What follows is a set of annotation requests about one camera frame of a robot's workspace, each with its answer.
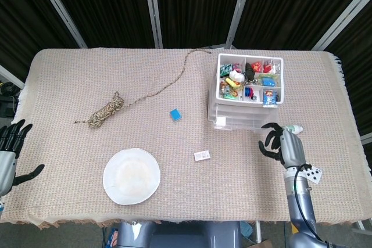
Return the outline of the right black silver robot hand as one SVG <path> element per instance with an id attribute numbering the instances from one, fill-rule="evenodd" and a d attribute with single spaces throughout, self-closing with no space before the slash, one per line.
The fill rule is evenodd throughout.
<path id="1" fill-rule="evenodd" d="M 285 169 L 300 167 L 306 163 L 305 152 L 300 138 L 279 126 L 277 123 L 267 123 L 262 129 L 269 129 L 264 142 L 259 141 L 259 150 L 265 157 L 279 161 Z"/>

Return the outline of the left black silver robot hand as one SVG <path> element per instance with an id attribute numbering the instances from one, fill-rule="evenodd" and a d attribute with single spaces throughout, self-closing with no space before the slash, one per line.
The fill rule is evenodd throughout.
<path id="1" fill-rule="evenodd" d="M 32 129 L 32 124 L 25 124 L 25 119 L 10 126 L 1 127 L 1 197 L 6 196 L 14 186 L 30 181 L 37 177 L 45 165 L 38 165 L 28 174 L 16 175 L 17 161 L 19 159 L 24 140 Z"/>

